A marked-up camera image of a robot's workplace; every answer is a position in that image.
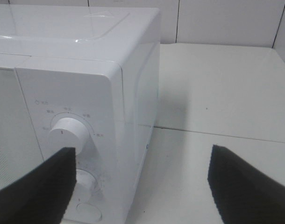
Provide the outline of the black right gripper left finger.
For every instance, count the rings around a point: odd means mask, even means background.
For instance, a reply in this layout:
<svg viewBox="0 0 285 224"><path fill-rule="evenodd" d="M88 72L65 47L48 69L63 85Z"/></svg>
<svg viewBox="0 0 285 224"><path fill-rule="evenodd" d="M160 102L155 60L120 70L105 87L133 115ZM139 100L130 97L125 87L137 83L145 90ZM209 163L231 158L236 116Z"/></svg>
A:
<svg viewBox="0 0 285 224"><path fill-rule="evenodd" d="M64 147L0 190L0 224L61 223L76 185L76 152Z"/></svg>

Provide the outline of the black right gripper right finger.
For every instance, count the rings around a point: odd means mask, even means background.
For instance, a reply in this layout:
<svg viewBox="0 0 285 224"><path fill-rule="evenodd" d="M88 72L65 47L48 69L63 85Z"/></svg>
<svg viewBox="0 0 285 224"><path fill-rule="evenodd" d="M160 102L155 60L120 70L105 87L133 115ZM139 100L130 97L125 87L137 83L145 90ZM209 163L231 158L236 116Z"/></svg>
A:
<svg viewBox="0 0 285 224"><path fill-rule="evenodd" d="M213 145L207 181L225 224L285 224L285 186Z"/></svg>

